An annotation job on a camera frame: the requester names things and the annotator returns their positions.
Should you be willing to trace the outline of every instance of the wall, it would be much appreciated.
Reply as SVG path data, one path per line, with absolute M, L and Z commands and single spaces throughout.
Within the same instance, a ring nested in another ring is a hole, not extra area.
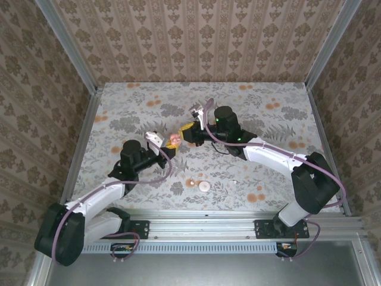
M 302 82 L 344 0 L 54 0 L 98 80 Z
M 21 285 L 89 100 L 34 1 L 0 1 L 0 285 Z
M 313 94 L 351 209 L 381 262 L 381 1 L 362 1 Z

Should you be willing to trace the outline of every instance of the floral tablecloth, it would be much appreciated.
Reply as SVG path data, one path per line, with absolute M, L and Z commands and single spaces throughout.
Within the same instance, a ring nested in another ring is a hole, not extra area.
M 120 159 L 123 142 L 145 146 L 146 131 L 177 133 L 193 120 L 188 109 L 214 98 L 215 109 L 229 105 L 242 128 L 287 150 L 323 153 L 303 83 L 108 83 L 94 120 L 73 198 L 100 184 Z M 209 121 L 214 122 L 213 110 Z M 222 145 L 216 144 L 221 151 Z M 140 180 L 162 177 L 166 168 L 152 166 Z M 164 182 L 137 185 L 113 205 L 125 209 L 278 211 L 293 199 L 290 178 L 261 164 L 184 142 Z M 197 185 L 207 181 L 209 192 Z M 338 212 L 338 208 L 329 211 Z

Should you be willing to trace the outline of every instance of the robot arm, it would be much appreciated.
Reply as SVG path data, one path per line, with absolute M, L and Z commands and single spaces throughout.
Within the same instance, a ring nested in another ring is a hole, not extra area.
M 187 142 L 201 146 L 205 141 L 213 141 L 209 133 L 203 128 L 203 108 L 195 105 L 191 108 L 194 121 L 183 126 L 180 136 Z M 228 143 L 255 143 L 256 146 L 236 147 L 226 145 L 229 154 L 242 160 L 254 161 L 272 168 L 292 180 L 295 200 L 287 204 L 273 219 L 271 227 L 279 237 L 295 235 L 292 229 L 309 214 L 317 214 L 328 203 L 328 201 L 339 191 L 339 186 L 328 176 L 315 170 L 300 161 L 294 160 L 285 154 L 272 150 L 274 145 L 251 132 L 241 128 L 237 115 L 229 106 L 221 106 L 214 110 L 216 118 L 215 125 L 207 125 L 211 133 L 219 140 Z M 332 173 L 324 157 L 313 152 L 310 156 L 294 154 L 310 163 Z
M 81 254 L 84 246 L 108 234 L 135 230 L 135 226 L 130 221 L 130 215 L 120 209 L 112 207 L 100 216 L 97 215 L 113 201 L 127 195 L 136 185 L 135 183 L 123 184 L 122 182 L 109 185 L 110 183 L 117 181 L 138 183 L 141 171 L 154 164 L 158 164 L 162 168 L 165 167 L 167 159 L 152 146 L 152 142 L 159 146 L 169 159 L 176 155 L 180 144 L 176 137 L 165 140 L 156 132 L 147 132 L 146 138 L 151 142 L 148 143 L 147 149 L 142 148 L 137 140 L 128 140 L 123 144 L 120 160 L 108 175 L 109 178 L 106 178 L 102 184 L 89 192 L 94 192 L 93 195 L 88 197 L 89 193 L 87 193 L 65 205 L 54 203 L 48 208 L 35 241 L 36 250 L 52 257 L 52 246 L 58 225 L 68 210 L 79 201 L 83 201 L 83 203 L 80 203 L 79 207 L 70 213 L 58 237 L 55 254 L 56 260 L 62 265 L 71 265 Z

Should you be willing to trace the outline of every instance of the gray floor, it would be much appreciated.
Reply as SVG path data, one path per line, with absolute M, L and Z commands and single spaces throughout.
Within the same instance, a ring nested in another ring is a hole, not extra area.
M 65 268 L 54 266 L 51 286 L 249 286 L 364 285 L 351 243 L 319 242 L 293 262 L 274 254 L 137 254 L 120 263 L 84 254 Z

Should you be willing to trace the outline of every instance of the white cap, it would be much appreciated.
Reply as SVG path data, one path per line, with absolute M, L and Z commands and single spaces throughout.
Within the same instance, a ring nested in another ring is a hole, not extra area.
M 202 192 L 208 192 L 210 190 L 210 184 L 207 182 L 207 181 L 202 181 L 200 182 L 200 184 L 198 185 L 198 188 L 200 189 L 200 191 Z

